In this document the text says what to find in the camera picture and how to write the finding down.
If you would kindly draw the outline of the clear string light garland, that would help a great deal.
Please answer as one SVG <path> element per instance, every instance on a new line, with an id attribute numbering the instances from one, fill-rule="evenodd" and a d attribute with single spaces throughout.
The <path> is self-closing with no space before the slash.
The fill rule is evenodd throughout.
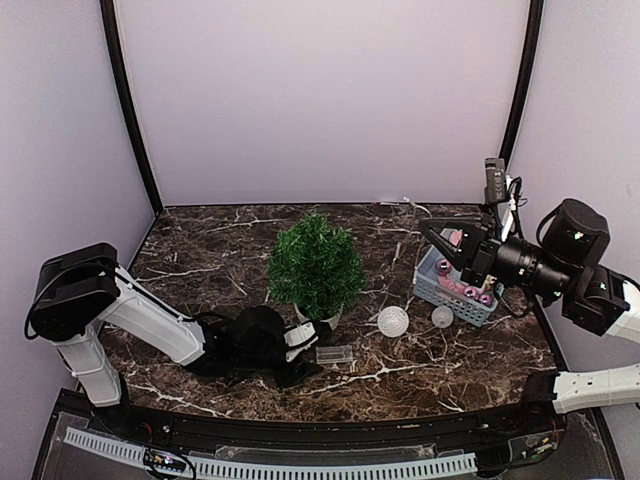
<path id="1" fill-rule="evenodd" d="M 351 363 L 356 359 L 356 351 L 359 346 L 368 347 L 367 341 L 371 335 L 381 335 L 382 338 L 397 339 L 406 333 L 409 327 L 409 314 L 407 313 L 409 304 L 413 297 L 408 296 L 406 305 L 401 308 L 397 305 L 387 306 L 389 299 L 389 289 L 395 280 L 395 266 L 400 259 L 403 248 L 403 242 L 398 241 L 395 247 L 395 253 L 390 263 L 388 282 L 382 288 L 381 292 L 384 298 L 375 315 L 370 318 L 370 322 L 366 326 L 374 327 L 374 330 L 356 338 L 353 343 L 335 346 L 317 346 L 316 362 L 321 365 Z"/>

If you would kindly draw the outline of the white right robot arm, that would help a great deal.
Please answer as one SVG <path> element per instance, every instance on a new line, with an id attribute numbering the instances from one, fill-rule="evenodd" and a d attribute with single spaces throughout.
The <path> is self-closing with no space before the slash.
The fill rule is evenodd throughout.
<path id="1" fill-rule="evenodd" d="M 515 235 L 498 238 L 488 215 L 429 218 L 419 230 L 467 284 L 479 286 L 493 277 L 546 305 L 560 302 L 562 316 L 592 336 L 638 343 L 639 283 L 602 264 L 610 243 L 608 222 L 586 203 L 563 200 L 540 222 L 534 242 Z M 638 363 L 538 371 L 527 378 L 510 424 L 530 434 L 549 413 L 638 400 Z"/>

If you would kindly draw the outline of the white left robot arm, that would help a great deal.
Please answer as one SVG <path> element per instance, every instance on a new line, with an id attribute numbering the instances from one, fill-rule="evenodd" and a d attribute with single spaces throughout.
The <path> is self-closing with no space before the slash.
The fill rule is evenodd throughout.
<path id="1" fill-rule="evenodd" d="M 124 380 L 108 360 L 94 322 L 123 329 L 194 375 L 269 371 L 280 388 L 317 372 L 300 356 L 331 332 L 317 320 L 288 326 L 268 306 L 245 308 L 235 318 L 215 312 L 186 316 L 134 280 L 108 243 L 51 258 L 41 266 L 24 334 L 54 346 L 120 436 L 134 435 L 141 415 L 126 402 Z"/>

